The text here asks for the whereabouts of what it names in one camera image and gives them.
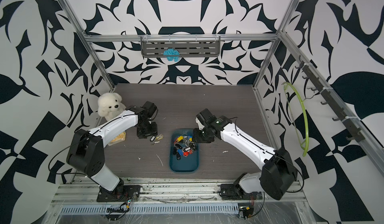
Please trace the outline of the black white tag key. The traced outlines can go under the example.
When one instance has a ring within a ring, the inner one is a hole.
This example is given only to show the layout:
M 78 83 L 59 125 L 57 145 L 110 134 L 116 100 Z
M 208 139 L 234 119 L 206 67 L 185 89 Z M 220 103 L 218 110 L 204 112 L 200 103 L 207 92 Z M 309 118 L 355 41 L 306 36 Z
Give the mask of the black white tag key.
M 150 139 L 150 142 L 151 142 L 151 145 L 154 145 L 156 143 L 159 143 L 160 141 L 155 136 L 152 136 Z

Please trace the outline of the teal plastic storage box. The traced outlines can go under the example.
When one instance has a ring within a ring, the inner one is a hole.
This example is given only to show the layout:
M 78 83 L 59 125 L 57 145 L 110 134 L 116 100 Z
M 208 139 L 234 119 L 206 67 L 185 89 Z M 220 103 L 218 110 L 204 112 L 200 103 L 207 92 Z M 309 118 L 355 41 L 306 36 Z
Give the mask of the teal plastic storage box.
M 171 137 L 170 169 L 189 174 L 199 168 L 199 145 L 193 141 L 193 129 L 177 129 Z

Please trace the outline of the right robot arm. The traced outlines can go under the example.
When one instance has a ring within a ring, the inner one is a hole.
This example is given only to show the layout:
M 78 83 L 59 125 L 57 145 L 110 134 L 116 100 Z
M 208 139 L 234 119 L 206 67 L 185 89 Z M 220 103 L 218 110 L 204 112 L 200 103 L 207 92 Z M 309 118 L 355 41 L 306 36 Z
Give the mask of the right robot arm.
M 260 170 L 258 173 L 241 174 L 232 185 L 221 189 L 221 197 L 244 198 L 263 192 L 279 201 L 297 180 L 299 171 L 286 149 L 274 149 L 259 142 L 241 130 L 234 119 L 216 117 L 204 109 L 196 116 L 196 123 L 198 127 L 193 130 L 193 142 L 212 143 L 219 139 L 242 152 Z

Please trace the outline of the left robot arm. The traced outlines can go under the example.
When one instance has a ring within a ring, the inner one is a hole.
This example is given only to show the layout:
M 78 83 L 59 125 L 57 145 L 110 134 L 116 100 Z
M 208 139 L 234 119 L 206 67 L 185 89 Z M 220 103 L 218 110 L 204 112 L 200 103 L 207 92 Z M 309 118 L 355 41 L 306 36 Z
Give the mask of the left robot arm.
M 142 107 L 131 106 L 120 115 L 91 130 L 80 129 L 75 132 L 67 155 L 67 164 L 85 174 L 110 193 L 119 192 L 124 186 L 105 164 L 105 147 L 119 134 L 135 127 L 137 137 L 145 139 L 158 135 L 154 119 L 157 106 L 147 101 Z

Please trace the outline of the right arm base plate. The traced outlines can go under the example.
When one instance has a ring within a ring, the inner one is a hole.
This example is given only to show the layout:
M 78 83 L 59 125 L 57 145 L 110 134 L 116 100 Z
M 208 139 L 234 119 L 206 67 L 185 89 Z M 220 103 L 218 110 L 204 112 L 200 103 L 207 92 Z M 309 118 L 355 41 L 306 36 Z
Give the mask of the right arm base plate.
M 234 184 L 221 184 L 219 196 L 225 200 L 246 200 L 246 201 L 256 201 L 262 200 L 263 194 L 261 192 L 246 193 L 243 191 L 239 185 Z

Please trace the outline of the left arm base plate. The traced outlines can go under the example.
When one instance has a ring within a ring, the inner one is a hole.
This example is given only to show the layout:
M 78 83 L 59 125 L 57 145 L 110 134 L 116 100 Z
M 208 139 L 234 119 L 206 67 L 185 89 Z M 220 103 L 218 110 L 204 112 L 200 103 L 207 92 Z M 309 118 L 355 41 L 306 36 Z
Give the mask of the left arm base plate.
M 114 203 L 137 201 L 140 196 L 140 185 L 119 185 L 113 191 L 108 191 L 102 187 L 99 188 L 97 196 L 98 203 Z

